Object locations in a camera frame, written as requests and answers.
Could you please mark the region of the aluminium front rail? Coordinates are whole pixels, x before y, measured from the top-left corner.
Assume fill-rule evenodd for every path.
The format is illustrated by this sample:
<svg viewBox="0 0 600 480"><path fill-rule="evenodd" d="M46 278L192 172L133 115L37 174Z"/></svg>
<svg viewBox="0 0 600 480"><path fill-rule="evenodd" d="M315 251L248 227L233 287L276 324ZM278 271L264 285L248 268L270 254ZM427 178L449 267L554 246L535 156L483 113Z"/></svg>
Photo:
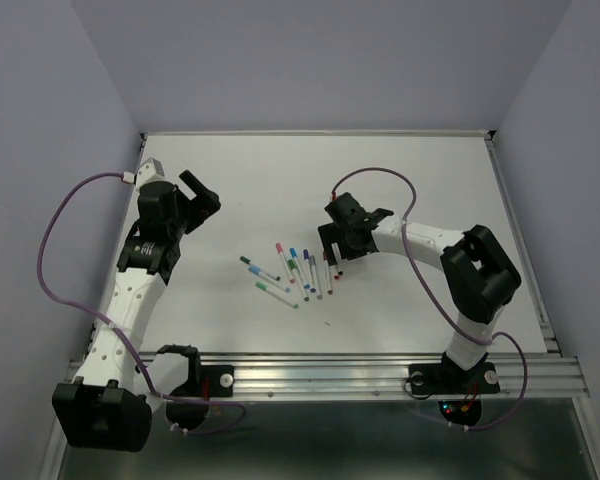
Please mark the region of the aluminium front rail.
<svg viewBox="0 0 600 480"><path fill-rule="evenodd" d="M409 367L437 363L439 356L207 353L201 360L234 367L233 398L239 402L346 402L409 400L402 388ZM577 359L533 354L527 362L527 399L589 395Z"/></svg>

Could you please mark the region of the pink cap marker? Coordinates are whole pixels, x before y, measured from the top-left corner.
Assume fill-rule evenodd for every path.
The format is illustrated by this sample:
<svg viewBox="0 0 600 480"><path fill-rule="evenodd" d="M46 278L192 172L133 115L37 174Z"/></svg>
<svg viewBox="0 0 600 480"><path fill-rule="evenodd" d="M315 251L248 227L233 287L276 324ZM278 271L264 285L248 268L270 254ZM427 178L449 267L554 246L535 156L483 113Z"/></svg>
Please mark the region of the pink cap marker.
<svg viewBox="0 0 600 480"><path fill-rule="evenodd" d="M295 284L296 281L295 281L295 279L293 277L293 274L291 272L291 269L289 267L288 258L287 258L286 254L284 252L284 249L283 249L281 243L277 242L275 244L275 247L276 247L276 251L278 253L278 256L279 256L279 258L281 260L281 263L283 265L283 269L285 271L285 275L286 275L287 280L289 281L290 284Z"/></svg>

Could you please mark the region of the dark green cap marker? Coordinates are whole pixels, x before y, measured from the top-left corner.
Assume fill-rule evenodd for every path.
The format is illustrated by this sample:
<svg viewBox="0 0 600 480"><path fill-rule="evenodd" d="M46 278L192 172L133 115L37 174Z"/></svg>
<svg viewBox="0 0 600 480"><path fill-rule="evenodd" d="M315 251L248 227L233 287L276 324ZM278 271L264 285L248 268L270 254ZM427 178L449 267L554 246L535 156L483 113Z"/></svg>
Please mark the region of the dark green cap marker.
<svg viewBox="0 0 600 480"><path fill-rule="evenodd" d="M273 279L275 281L279 281L281 280L281 277L279 275L273 274L267 270L265 270L264 268L256 265L251 259L249 259L248 257L245 256L240 256L240 261L243 262L244 264L246 264L249 267L253 267L256 270L258 270L259 272L261 272L262 274L264 274L266 277Z"/></svg>

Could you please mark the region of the grey cap marker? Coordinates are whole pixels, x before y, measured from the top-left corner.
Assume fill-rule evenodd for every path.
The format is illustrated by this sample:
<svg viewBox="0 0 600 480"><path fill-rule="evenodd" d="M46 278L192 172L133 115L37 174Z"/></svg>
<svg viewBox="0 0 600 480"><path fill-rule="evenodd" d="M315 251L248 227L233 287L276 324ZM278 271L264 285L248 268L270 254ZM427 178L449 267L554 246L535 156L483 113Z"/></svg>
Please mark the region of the grey cap marker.
<svg viewBox="0 0 600 480"><path fill-rule="evenodd" d="M317 292L314 294L318 300L321 300L323 298L323 295L322 295L320 279L319 279L319 275L318 275L318 271L317 271L317 264L316 264L315 257L313 255L310 255L310 256L311 256L312 270L315 275L315 285L316 285L316 290L317 290Z"/></svg>

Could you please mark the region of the aluminium rail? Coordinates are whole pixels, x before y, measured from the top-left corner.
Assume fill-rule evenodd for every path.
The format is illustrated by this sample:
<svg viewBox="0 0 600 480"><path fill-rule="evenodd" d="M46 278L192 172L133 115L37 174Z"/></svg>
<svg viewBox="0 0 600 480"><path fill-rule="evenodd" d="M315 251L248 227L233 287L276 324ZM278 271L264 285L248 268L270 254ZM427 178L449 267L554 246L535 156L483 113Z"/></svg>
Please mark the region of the aluminium rail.
<svg viewBox="0 0 600 480"><path fill-rule="evenodd" d="M528 289L530 291L530 295L532 298L534 309L536 311L536 316L538 317L540 329L543 335L545 347L548 351L548 355L554 357L562 357L563 354L556 334L554 332L553 326L550 322L550 318L544 300L542 298L542 294L531 262L531 258L529 256L529 251L497 156L495 134L495 130L488 130L484 134L484 142L496 178L496 183L498 185L498 189L503 199L504 208L512 230L512 235L516 244L516 249L521 260L526 285L528 286Z"/></svg>
<svg viewBox="0 0 600 480"><path fill-rule="evenodd" d="M439 356L207 353L201 360L234 367L233 398L239 402L346 402L409 400L402 388L409 367L437 363ZM527 362L527 399L589 395L577 359L533 354Z"/></svg>

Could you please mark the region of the dark red cap marker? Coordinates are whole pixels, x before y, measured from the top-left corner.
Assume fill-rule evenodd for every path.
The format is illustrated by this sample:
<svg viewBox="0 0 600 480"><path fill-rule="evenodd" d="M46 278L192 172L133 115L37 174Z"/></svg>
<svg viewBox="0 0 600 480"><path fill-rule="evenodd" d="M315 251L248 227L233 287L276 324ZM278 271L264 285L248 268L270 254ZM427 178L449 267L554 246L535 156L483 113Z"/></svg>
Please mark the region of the dark red cap marker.
<svg viewBox="0 0 600 480"><path fill-rule="evenodd" d="M327 294L332 295L334 293L333 277L332 277L331 266L329 264L329 260L328 260L326 251L323 251L322 257L323 257L323 265L324 265L324 275L325 275L325 279L326 279Z"/></svg>

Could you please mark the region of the aluminium right side rail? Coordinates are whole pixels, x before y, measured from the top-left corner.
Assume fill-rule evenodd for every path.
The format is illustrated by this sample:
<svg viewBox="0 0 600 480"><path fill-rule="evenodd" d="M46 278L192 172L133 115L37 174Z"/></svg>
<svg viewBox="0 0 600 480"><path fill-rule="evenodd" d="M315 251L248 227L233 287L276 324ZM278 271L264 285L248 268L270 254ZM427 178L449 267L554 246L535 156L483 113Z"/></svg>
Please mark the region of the aluminium right side rail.
<svg viewBox="0 0 600 480"><path fill-rule="evenodd" d="M556 334L554 332L553 326L550 322L550 318L544 300L542 298L542 294L531 262L531 258L529 256L529 251L497 156L495 134L495 130L488 130L484 134L484 142L496 178L496 183L498 185L498 189L503 199L504 208L512 230L512 235L516 244L516 249L521 260L526 285L528 286L528 289L530 291L530 295L532 298L534 309L536 311L536 316L538 317L540 329L543 335L545 347L548 351L548 355L554 357L562 357L563 354Z"/></svg>

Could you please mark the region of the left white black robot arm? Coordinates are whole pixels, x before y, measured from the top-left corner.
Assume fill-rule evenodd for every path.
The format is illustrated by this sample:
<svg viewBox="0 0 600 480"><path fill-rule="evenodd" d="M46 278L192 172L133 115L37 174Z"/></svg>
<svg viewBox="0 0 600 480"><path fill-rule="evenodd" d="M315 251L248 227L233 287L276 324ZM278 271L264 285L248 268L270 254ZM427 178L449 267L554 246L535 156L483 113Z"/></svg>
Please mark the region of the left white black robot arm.
<svg viewBox="0 0 600 480"><path fill-rule="evenodd" d="M101 323L74 378L57 384L52 406L70 446L138 452L163 403L186 405L189 419L174 425L184 433L197 431L213 404L197 348L163 346L149 365L139 351L180 258L182 238L217 213L221 203L185 170L180 181L194 194L187 197L154 160L117 177L135 187L138 217L124 239L106 311L47 294Z"/></svg>

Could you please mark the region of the purple cap marker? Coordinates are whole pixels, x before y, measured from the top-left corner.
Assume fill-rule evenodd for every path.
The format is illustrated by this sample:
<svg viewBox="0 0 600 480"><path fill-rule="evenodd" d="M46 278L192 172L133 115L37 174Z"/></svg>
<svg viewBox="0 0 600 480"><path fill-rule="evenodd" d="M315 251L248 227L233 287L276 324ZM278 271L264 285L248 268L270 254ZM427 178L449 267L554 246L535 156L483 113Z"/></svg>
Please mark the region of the purple cap marker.
<svg viewBox="0 0 600 480"><path fill-rule="evenodd" d="M307 271L307 282L309 285L309 290L311 293L316 293L316 285L315 285L315 275L312 270L311 265L311 256L308 249L303 250L303 261L305 265L305 270Z"/></svg>

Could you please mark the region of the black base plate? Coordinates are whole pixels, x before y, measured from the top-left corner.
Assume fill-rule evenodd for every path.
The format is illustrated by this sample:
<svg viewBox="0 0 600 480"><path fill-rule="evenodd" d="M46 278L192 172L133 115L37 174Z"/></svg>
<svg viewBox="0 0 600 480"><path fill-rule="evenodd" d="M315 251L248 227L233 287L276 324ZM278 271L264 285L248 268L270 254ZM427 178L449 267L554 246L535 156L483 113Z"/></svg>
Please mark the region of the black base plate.
<svg viewBox="0 0 600 480"><path fill-rule="evenodd" d="M440 415L451 425L476 427L482 416L481 395L501 391L493 363L465 371L443 362L412 364L402 382L403 391L418 401L437 398Z"/></svg>
<svg viewBox="0 0 600 480"><path fill-rule="evenodd" d="M231 365L189 366L187 377L171 392L172 396L195 398L210 402L217 399L231 399L233 396L234 367ZM190 405L168 403L166 419L175 431L184 434L204 434L218 426L203 427L213 414L221 408L211 405Z"/></svg>

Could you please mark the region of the light blue cap marker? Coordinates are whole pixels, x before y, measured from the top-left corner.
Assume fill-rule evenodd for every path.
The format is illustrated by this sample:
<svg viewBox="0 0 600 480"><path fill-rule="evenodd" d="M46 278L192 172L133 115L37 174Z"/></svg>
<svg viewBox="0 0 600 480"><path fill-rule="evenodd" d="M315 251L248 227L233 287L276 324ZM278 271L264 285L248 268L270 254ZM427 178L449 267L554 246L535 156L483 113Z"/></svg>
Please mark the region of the light blue cap marker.
<svg viewBox="0 0 600 480"><path fill-rule="evenodd" d="M285 292L288 293L290 292L290 288L288 286L283 285L282 283L280 283L278 280L271 278L270 276L266 275L265 273L263 273L259 268L250 265L248 267L248 271L252 274L254 274L255 276L257 276L259 279L263 280L264 282L268 283L269 285Z"/></svg>

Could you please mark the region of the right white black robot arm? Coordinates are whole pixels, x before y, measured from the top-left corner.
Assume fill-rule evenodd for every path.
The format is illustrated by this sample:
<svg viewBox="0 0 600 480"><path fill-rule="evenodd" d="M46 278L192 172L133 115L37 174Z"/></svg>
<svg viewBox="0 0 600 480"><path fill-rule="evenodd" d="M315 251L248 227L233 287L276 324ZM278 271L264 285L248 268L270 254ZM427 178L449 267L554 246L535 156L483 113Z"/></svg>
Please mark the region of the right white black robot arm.
<svg viewBox="0 0 600 480"><path fill-rule="evenodd" d="M453 335L439 362L413 364L405 381L409 395L495 394L500 387L488 362L493 329L503 308L521 286L521 276L491 230L444 230L409 222L391 210L365 210L349 193L325 208L330 221L318 228L329 266L338 258L369 254L405 257L412 269L428 265L446 281L457 315L443 317Z"/></svg>

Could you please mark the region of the teal green cap marker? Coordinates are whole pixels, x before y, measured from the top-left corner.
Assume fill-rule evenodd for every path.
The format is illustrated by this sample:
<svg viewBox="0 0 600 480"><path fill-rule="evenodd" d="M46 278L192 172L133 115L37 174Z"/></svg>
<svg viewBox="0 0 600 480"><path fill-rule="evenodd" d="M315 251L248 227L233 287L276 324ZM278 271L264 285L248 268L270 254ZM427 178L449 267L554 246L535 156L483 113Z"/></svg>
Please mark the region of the teal green cap marker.
<svg viewBox="0 0 600 480"><path fill-rule="evenodd" d="M284 303L285 305L289 306L292 309L298 309L299 308L299 305L295 301L290 300L286 295L276 293L275 291L271 290L267 285L265 285L262 282L257 282L256 283L256 287L259 290L261 290L264 293L268 294L269 296L275 298L276 300Z"/></svg>

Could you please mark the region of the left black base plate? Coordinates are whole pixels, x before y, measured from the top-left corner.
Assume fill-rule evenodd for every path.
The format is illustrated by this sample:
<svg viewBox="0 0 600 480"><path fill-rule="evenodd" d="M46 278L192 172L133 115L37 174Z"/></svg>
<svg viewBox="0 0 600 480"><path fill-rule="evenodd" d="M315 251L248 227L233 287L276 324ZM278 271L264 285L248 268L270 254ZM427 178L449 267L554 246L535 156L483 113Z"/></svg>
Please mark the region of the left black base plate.
<svg viewBox="0 0 600 480"><path fill-rule="evenodd" d="M187 377L171 392L172 396L195 398L210 402L217 399L231 399L233 396L234 367L231 365L189 366ZM213 414L221 408L211 405L190 405L168 403L166 419L175 431L184 434L204 434L218 426L203 427Z"/></svg>

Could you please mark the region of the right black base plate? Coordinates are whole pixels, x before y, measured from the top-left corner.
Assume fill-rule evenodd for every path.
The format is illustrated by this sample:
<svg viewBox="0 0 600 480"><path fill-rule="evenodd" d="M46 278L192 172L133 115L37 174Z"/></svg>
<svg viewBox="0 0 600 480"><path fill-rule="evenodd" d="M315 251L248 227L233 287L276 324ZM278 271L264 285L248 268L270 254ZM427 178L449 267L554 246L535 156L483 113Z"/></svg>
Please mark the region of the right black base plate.
<svg viewBox="0 0 600 480"><path fill-rule="evenodd" d="M493 363L465 371L443 362L412 364L402 382L403 391L418 401L437 398L440 415L451 425L476 427L482 416L481 395L501 391Z"/></svg>

